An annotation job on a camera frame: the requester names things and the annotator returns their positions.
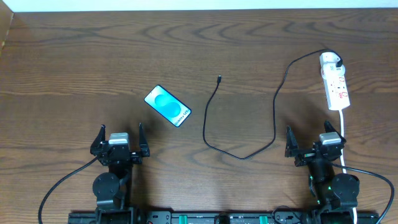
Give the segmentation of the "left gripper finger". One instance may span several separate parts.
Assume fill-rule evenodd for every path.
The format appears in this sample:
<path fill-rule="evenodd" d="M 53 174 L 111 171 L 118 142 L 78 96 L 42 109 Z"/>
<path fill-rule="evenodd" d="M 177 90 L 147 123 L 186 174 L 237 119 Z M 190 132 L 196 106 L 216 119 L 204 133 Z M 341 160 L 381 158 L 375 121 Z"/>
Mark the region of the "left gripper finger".
<path fill-rule="evenodd" d="M 139 123 L 139 147 L 141 150 L 142 157 L 149 157 L 150 156 L 150 149 L 147 143 L 147 139 L 144 132 L 144 126 L 142 123 Z"/>
<path fill-rule="evenodd" d="M 97 137 L 90 146 L 90 153 L 92 155 L 97 156 L 101 152 L 103 148 L 103 141 L 105 141 L 105 132 L 106 126 L 102 124 Z"/>

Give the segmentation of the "blue Galaxy smartphone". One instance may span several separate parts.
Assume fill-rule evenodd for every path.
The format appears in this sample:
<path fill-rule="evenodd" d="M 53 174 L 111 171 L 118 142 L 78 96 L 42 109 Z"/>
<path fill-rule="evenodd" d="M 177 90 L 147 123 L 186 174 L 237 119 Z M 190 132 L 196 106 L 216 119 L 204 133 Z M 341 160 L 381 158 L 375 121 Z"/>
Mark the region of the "blue Galaxy smartphone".
<path fill-rule="evenodd" d="M 191 109 L 161 85 L 156 85 L 144 101 L 176 128 L 191 115 Z"/>

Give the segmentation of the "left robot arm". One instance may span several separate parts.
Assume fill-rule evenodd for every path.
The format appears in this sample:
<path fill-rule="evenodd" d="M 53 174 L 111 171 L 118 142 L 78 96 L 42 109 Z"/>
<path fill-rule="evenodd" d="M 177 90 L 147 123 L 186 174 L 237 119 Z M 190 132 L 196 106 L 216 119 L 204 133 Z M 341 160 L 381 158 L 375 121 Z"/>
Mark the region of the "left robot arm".
<path fill-rule="evenodd" d="M 142 164 L 143 158 L 150 156 L 150 149 L 139 125 L 139 151 L 130 150 L 128 133 L 113 133 L 105 138 L 106 127 L 100 131 L 90 146 L 90 153 L 97 157 L 101 165 L 108 168 L 93 182 L 96 196 L 96 223 L 137 223 L 134 207 L 129 205 L 131 194 L 132 168 Z"/>

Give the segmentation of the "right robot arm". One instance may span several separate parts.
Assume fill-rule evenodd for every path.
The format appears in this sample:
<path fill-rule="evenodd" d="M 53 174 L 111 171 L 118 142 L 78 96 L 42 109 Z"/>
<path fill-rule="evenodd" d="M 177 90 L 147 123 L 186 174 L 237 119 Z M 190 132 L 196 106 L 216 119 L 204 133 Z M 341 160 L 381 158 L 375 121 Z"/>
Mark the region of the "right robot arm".
<path fill-rule="evenodd" d="M 325 132 L 310 149 L 300 149 L 290 126 L 286 129 L 285 157 L 293 157 L 297 167 L 309 169 L 309 186 L 318 207 L 309 211 L 305 223 L 350 223 L 353 209 L 358 206 L 359 179 L 355 175 L 336 174 L 332 162 L 340 158 L 346 139 L 330 124 L 324 122 Z"/>

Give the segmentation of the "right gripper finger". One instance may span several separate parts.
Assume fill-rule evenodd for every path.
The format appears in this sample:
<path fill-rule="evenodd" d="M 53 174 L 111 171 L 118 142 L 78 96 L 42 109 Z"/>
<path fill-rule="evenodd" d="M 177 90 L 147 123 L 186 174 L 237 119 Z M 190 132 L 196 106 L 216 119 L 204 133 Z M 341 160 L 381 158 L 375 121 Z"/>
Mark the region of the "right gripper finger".
<path fill-rule="evenodd" d="M 286 128 L 285 157 L 295 157 L 299 153 L 299 145 L 290 126 Z"/>
<path fill-rule="evenodd" d="M 340 137 L 343 141 L 345 140 L 345 138 L 341 135 L 341 133 L 338 132 L 338 131 L 332 126 L 332 124 L 331 124 L 328 120 L 326 120 L 326 121 L 324 122 L 324 128 L 325 128 L 325 132 L 326 132 L 326 133 L 336 133 L 337 135 L 339 135 L 339 137 Z"/>

